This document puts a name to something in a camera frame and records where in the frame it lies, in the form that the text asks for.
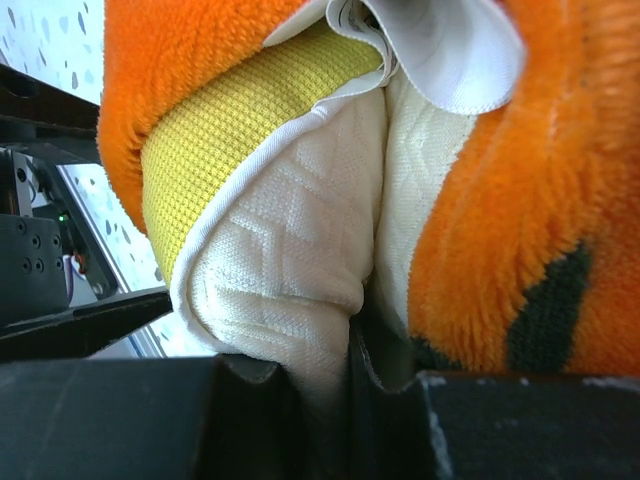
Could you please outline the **orange patterned pillowcase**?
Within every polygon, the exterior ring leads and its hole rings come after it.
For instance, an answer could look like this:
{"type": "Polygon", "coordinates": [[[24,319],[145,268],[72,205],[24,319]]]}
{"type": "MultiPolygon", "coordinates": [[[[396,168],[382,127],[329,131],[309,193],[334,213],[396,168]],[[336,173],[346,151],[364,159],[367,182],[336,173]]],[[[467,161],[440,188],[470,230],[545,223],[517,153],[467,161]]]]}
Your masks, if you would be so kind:
{"type": "MultiPolygon", "coordinates": [[[[148,239],[152,129],[209,81],[328,24],[328,2],[106,3],[99,151],[148,239]]],[[[511,100],[478,115],[444,180],[401,334],[429,368],[637,374],[639,5],[495,2],[524,43],[524,69],[511,100]]]]}

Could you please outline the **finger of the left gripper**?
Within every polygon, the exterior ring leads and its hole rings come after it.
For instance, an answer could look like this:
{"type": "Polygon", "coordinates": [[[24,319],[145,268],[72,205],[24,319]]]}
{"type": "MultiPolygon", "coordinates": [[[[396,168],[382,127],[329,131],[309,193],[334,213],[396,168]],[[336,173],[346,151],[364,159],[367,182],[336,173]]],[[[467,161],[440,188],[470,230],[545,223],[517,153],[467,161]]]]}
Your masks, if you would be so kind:
{"type": "Polygon", "coordinates": [[[167,290],[122,293],[1,328],[1,359],[85,358],[170,312],[167,290]]]}

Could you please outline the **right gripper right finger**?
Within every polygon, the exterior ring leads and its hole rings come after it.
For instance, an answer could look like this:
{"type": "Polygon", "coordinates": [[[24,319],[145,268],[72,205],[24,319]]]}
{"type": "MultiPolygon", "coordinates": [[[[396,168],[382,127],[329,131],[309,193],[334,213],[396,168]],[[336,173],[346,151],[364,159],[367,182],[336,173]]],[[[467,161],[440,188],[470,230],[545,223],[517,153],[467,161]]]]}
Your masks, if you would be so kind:
{"type": "Polygon", "coordinates": [[[635,479],[639,381],[415,371],[382,323],[350,329],[354,479],[635,479]]]}

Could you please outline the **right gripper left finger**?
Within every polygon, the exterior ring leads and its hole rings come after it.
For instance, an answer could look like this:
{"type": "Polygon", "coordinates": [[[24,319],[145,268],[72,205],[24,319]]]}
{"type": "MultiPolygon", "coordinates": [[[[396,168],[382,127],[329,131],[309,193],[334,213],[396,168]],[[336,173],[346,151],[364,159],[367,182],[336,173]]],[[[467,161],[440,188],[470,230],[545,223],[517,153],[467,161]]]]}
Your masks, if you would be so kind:
{"type": "Polygon", "coordinates": [[[1,368],[5,479],[296,479],[300,411],[237,355],[1,368]]]}

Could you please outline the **cream pillow yellow edge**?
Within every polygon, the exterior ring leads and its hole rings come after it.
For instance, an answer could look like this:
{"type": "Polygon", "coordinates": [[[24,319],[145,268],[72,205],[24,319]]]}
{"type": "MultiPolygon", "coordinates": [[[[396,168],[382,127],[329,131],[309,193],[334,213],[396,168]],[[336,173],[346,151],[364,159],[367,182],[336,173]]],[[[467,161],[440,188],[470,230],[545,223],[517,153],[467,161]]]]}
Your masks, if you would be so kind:
{"type": "Polygon", "coordinates": [[[367,285],[407,331],[418,238],[478,117],[410,54],[321,20],[152,129],[143,210],[173,304],[170,355],[276,362],[324,420],[367,285]]]}

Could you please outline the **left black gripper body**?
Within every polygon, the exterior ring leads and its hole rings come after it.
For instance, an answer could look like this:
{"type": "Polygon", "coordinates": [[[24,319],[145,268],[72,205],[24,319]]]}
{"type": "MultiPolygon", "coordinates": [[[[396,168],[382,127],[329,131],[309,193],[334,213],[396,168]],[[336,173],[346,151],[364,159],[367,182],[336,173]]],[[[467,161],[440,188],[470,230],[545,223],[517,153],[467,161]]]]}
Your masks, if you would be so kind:
{"type": "Polygon", "coordinates": [[[76,262],[98,299],[118,284],[64,167],[97,165],[95,105],[1,68],[1,322],[65,311],[76,262]]]}

